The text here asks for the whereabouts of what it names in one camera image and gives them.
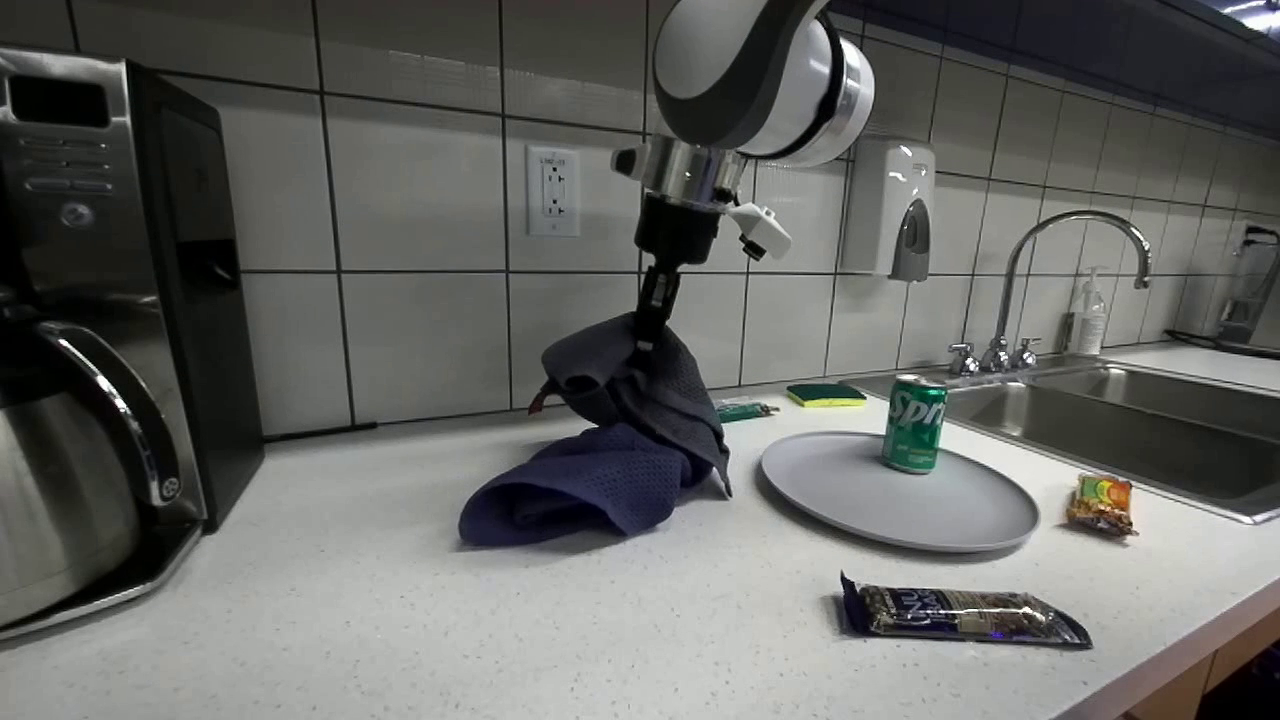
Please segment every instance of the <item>navy blue cloth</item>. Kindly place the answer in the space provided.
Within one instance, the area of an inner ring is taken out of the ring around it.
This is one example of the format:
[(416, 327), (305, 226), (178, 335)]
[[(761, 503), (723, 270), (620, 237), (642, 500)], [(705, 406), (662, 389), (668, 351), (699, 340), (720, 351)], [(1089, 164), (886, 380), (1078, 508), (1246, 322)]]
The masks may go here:
[(634, 351), (630, 314), (564, 335), (543, 351), (546, 384), (533, 401), (564, 397), (572, 412), (590, 423), (634, 423), (638, 434), (684, 450), (695, 465), (716, 470), (716, 484), (729, 484), (729, 450), (716, 406), (705, 389), (695, 357), (670, 327), (661, 327), (651, 351)]
[(588, 428), (489, 480), (462, 503), (459, 536), (476, 550), (541, 546), (579, 527), (634, 536), (668, 521), (681, 490), (705, 473), (630, 423)]

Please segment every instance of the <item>stainless steel sink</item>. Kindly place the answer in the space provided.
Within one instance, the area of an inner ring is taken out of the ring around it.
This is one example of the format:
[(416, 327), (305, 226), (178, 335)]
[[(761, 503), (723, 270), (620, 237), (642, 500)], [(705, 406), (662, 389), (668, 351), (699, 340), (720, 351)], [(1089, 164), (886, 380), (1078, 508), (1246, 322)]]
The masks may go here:
[(946, 422), (1238, 525), (1280, 516), (1280, 401), (1269, 397), (1076, 366), (1020, 384), (952, 384)]
[(1215, 384), (1193, 384), (1175, 378), (1155, 378), (1121, 366), (1093, 366), (1067, 371), (1038, 371), (1035, 389), (1060, 389), (1076, 397), (1095, 397), (1108, 406), (1126, 406), (1161, 415), (1188, 415), (1222, 434), (1260, 438), (1280, 445), (1280, 401), (1253, 397)]

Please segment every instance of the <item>soap dispenser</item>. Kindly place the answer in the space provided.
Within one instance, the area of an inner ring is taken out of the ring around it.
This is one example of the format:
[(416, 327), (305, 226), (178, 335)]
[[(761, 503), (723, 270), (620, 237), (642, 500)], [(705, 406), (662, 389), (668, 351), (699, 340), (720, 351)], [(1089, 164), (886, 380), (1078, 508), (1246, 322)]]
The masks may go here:
[(846, 168), (845, 271), (928, 282), (936, 156), (922, 143), (860, 139)]
[(1108, 297), (1095, 290), (1095, 270), (1082, 276), (1076, 327), (1072, 327), (1072, 357), (1101, 357), (1108, 327)]

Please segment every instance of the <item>gray plate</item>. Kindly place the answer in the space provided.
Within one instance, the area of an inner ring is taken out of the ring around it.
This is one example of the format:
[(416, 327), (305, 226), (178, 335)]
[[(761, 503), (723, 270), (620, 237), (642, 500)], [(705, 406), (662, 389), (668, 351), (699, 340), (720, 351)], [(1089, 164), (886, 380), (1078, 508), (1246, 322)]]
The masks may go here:
[(1012, 554), (1035, 532), (1038, 508), (1006, 477), (954, 452), (939, 452), (928, 477), (902, 477), (878, 465), (878, 445), (864, 434), (786, 438), (761, 470), (801, 511), (894, 550)]

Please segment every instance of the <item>can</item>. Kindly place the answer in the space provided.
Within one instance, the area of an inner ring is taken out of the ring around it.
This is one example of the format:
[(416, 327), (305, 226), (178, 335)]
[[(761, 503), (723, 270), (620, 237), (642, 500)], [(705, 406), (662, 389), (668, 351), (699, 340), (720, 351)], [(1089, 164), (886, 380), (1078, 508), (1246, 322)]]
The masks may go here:
[(886, 392), (884, 465), (928, 477), (943, 438), (946, 389), (922, 378), (894, 378)]

